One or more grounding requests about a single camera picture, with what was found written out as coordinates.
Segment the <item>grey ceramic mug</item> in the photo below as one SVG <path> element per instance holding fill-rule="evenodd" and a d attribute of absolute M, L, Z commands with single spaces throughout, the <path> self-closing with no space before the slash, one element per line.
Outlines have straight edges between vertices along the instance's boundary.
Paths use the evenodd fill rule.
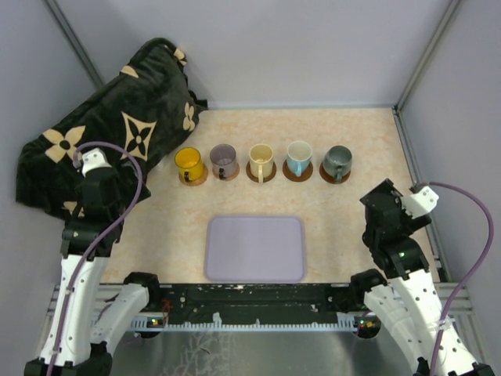
<path fill-rule="evenodd" d="M 340 181 L 343 175 L 351 171 L 351 151 L 346 146 L 333 146 L 326 153 L 322 164 L 329 175 Z"/>

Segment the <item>yellow glass mug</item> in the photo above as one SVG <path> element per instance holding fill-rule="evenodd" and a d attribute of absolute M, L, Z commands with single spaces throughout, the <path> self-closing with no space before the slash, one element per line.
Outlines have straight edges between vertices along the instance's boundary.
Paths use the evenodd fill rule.
<path fill-rule="evenodd" d="M 199 150 L 185 147 L 175 155 L 175 165 L 183 183 L 192 183 L 204 175 L 204 163 Z"/>

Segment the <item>white light blue mug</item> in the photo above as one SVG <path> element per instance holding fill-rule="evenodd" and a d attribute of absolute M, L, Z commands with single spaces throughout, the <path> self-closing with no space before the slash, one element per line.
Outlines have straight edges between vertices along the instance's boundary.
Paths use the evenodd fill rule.
<path fill-rule="evenodd" d="M 312 147 L 302 140 L 293 141 L 287 147 L 287 168 L 296 177 L 301 177 L 312 158 Z"/>

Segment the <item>woven rattan coaster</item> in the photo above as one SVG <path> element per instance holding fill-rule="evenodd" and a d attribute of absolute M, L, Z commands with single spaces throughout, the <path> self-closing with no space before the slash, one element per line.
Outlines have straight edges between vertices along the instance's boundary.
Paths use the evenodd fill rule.
<path fill-rule="evenodd" d="M 201 184 L 203 184 L 207 180 L 208 175 L 209 175 L 208 169 L 207 169 L 207 167 L 205 167 L 204 168 L 204 172 L 203 172 L 202 176 L 199 179 L 186 181 L 180 175 L 178 176 L 178 179 L 181 182 L 181 184 L 183 184 L 185 186 L 200 186 Z"/>
<path fill-rule="evenodd" d="M 239 175 L 240 166 L 236 161 L 225 165 L 213 164 L 212 173 L 218 180 L 231 181 Z"/>

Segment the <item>purple glass mug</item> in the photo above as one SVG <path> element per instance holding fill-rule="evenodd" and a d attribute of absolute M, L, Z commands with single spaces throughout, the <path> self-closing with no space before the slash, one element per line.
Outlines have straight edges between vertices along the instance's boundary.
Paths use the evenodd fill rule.
<path fill-rule="evenodd" d="M 229 144 L 219 144 L 212 148 L 210 152 L 211 165 L 227 165 L 236 161 L 236 150 Z"/>

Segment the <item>cream ceramic mug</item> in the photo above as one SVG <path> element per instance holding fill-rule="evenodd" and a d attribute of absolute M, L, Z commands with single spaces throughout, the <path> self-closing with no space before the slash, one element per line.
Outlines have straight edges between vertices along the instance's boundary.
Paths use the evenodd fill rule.
<path fill-rule="evenodd" d="M 257 144 L 250 149 L 250 168 L 253 175 L 257 176 L 259 183 L 272 172 L 273 151 L 269 145 Z"/>

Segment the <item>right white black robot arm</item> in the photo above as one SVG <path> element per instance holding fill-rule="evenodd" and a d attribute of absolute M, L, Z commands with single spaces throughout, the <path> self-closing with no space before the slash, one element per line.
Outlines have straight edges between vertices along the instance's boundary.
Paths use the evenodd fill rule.
<path fill-rule="evenodd" d="M 390 179 L 361 198 L 366 227 L 362 242 L 376 268 L 350 279 L 351 304 L 374 313 L 403 352 L 415 375 L 492 375 L 475 359 L 449 316 L 459 282 L 440 301 L 421 246 L 412 238 L 431 223 L 439 196 L 435 183 L 416 184 L 408 196 Z"/>

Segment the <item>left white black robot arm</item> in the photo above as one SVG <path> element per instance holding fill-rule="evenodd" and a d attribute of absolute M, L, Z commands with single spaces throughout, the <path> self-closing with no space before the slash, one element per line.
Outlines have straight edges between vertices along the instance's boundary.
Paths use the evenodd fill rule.
<path fill-rule="evenodd" d="M 40 354 L 26 363 L 25 375 L 108 375 L 123 334 L 144 309 L 157 309 L 163 292 L 157 275 L 132 272 L 98 320 L 94 304 L 125 216 L 142 192 L 141 168 L 127 183 L 108 163 L 83 169 L 83 216 L 66 221 L 61 244 L 61 278 L 54 316 Z"/>

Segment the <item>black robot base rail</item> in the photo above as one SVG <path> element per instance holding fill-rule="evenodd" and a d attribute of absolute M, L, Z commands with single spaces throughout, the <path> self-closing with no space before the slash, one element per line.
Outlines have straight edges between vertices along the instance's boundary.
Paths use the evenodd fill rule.
<path fill-rule="evenodd" d="M 336 323 L 339 313 L 366 307 L 347 284 L 172 284 L 162 285 L 143 310 L 166 314 L 169 324 Z"/>

